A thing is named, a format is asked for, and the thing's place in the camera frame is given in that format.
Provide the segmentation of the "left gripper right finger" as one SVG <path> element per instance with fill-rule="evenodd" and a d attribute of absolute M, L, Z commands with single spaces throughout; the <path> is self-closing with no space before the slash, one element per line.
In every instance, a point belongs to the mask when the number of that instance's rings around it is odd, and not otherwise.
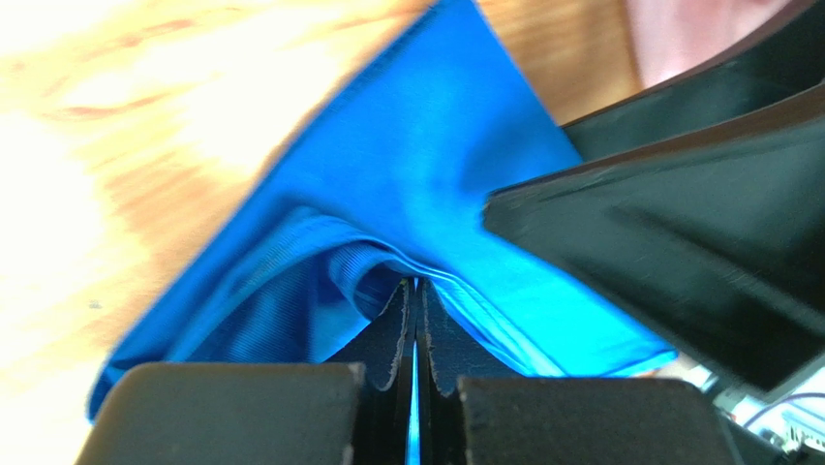
<path fill-rule="evenodd" d="M 425 464 L 738 464 L 695 387 L 665 380 L 528 378 L 489 354 L 417 286 Z"/>

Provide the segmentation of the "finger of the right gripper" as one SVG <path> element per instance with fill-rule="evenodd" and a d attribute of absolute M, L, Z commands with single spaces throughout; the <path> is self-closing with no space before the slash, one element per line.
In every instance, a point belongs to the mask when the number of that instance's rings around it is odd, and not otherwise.
<path fill-rule="evenodd" d="M 483 224 L 754 392 L 824 364 L 822 119 L 502 190 Z"/>
<path fill-rule="evenodd" d="M 791 1 L 722 53 L 564 131 L 586 161 L 679 150 L 824 115 L 824 4 Z"/>

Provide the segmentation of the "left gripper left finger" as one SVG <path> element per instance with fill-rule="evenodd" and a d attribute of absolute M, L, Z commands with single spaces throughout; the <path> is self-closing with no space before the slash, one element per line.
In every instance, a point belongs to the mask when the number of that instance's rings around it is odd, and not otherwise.
<path fill-rule="evenodd" d="M 322 364 L 150 363 L 109 393 L 81 464 L 402 464 L 413 287 Z"/>

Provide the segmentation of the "blue cloth napkin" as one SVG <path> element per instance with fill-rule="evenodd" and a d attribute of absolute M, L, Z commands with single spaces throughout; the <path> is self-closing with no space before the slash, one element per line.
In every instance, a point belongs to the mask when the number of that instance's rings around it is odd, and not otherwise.
<path fill-rule="evenodd" d="M 110 355 L 95 422 L 150 363 L 322 364 L 412 284 L 516 373 L 631 377 L 675 350 L 482 228 L 488 194 L 581 159 L 473 1 L 441 1 L 364 69 Z"/>

